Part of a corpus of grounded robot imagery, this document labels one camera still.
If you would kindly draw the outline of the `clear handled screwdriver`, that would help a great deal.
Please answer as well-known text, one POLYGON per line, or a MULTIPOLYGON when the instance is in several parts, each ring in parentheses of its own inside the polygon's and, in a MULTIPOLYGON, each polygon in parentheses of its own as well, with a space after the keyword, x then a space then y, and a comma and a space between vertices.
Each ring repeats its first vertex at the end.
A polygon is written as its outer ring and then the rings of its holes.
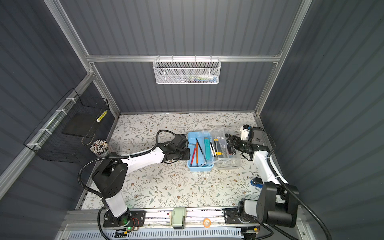
POLYGON ((221 148, 223 150, 223 155, 225 156, 225 158, 227 158, 228 155, 227 155, 227 145, 226 145, 225 137, 221 137, 220 143, 221 143, 221 148))

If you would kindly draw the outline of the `teal utility knife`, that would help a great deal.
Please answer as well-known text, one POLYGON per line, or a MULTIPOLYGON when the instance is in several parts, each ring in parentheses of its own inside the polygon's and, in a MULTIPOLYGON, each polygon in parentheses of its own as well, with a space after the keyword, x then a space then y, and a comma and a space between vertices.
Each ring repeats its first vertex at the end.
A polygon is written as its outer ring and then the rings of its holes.
POLYGON ((204 145, 205 145, 206 160, 209 161, 211 159, 211 154, 212 154, 209 138, 204 138, 204 145))

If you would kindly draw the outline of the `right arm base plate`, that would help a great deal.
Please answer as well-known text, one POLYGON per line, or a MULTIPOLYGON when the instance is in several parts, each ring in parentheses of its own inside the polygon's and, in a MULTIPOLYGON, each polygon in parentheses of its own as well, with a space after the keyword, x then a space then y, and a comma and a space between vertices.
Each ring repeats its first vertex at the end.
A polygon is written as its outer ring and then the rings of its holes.
POLYGON ((228 225, 233 224, 260 224, 261 222, 257 217, 248 215, 244 212, 238 212, 237 208, 224 208, 221 210, 225 223, 228 225))

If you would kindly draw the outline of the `orange pencil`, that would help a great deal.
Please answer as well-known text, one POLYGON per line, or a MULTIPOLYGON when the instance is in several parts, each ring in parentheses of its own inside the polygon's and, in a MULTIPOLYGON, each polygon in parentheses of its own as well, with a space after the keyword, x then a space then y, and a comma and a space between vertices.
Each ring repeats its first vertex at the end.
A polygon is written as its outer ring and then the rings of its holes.
POLYGON ((196 167, 199 165, 199 144, 196 143, 196 167))

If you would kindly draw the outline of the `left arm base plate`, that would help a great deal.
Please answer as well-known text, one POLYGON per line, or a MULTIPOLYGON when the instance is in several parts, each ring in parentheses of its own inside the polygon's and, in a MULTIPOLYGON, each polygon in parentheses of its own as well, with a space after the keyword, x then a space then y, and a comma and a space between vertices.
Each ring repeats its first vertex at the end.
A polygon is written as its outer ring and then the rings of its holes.
POLYGON ((110 210, 104 215, 104 228, 128 228, 142 227, 146 218, 146 211, 127 210, 120 217, 116 218, 110 210))

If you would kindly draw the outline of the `black metal rod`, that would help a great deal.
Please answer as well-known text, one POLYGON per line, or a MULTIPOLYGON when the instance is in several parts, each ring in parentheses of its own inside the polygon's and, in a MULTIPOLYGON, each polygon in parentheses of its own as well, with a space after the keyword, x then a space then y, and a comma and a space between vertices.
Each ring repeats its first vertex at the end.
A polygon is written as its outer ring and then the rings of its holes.
POLYGON ((199 139, 196 138, 196 142, 197 142, 197 146, 201 152, 202 158, 204 159, 204 163, 202 165, 205 165, 207 163, 207 159, 206 159, 204 141, 202 139, 199 141, 199 139))

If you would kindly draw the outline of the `red handled screwdriver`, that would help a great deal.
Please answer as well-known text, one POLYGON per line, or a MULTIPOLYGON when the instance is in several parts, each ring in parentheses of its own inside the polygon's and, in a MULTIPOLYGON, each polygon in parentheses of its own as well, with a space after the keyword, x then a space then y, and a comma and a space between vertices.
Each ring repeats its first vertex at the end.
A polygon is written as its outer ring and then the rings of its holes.
POLYGON ((195 156, 196 156, 196 152, 197 152, 197 145, 196 145, 196 144, 192 144, 192 146, 194 146, 194 150, 193 150, 193 154, 192 154, 192 158, 191 158, 190 167, 192 167, 192 166, 193 166, 193 163, 194 163, 194 159, 195 159, 195 156))

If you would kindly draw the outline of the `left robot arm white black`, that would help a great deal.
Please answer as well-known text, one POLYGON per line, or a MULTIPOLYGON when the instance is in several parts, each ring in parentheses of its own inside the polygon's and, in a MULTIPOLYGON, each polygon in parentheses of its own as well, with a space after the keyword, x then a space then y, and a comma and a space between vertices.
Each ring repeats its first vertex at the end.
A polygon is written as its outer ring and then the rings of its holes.
POLYGON ((122 194, 126 176, 150 165, 168 161, 187 161, 190 158, 189 142, 184 134, 175 134, 171 141, 157 143, 151 150, 130 156, 108 156, 101 160, 92 175, 93 182, 101 193, 102 201, 113 217, 128 213, 122 194))

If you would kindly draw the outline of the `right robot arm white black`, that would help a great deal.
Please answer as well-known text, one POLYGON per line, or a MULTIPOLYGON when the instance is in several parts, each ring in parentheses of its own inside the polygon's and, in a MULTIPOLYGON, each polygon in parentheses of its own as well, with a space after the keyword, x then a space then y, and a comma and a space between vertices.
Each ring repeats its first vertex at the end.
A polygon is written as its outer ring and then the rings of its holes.
POLYGON ((227 145, 242 155, 248 154, 260 174, 252 182, 261 189, 257 200, 242 199, 236 216, 248 222, 256 218, 260 223, 270 226, 293 228, 297 222, 299 202, 288 192, 299 194, 295 186, 281 176, 272 159, 272 150, 264 144, 260 127, 243 126, 241 136, 225 134, 227 145))

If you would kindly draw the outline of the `yellow black utility knife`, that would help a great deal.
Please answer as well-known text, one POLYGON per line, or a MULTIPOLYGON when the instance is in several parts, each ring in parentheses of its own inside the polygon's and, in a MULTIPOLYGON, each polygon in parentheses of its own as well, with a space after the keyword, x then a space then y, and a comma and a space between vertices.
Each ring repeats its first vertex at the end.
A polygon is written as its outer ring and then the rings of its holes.
POLYGON ((218 158, 223 158, 224 155, 223 155, 223 152, 222 152, 222 149, 221 149, 219 140, 218 140, 218 139, 214 139, 214 143, 215 143, 215 152, 216 152, 216 156, 217 156, 218 158))

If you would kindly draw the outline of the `blue plastic tool box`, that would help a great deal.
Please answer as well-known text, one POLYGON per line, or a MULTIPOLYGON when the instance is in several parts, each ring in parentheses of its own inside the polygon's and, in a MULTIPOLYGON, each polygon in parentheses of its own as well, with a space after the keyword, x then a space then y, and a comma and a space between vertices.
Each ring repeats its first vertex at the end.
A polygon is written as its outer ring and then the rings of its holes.
POLYGON ((207 161, 205 165, 202 165, 204 163, 204 159, 202 158, 201 152, 199 150, 199 165, 196 167, 196 156, 194 159, 193 166, 190 167, 191 158, 194 150, 194 146, 192 144, 196 144, 196 138, 199 139, 199 141, 202 139, 204 141, 204 138, 209 138, 210 142, 213 140, 211 137, 210 132, 208 131, 199 131, 199 132, 189 132, 187 134, 188 142, 189 142, 189 149, 191 150, 191 157, 187 162, 187 166, 190 169, 191 172, 209 172, 213 166, 214 166, 214 156, 211 154, 211 159, 207 161))

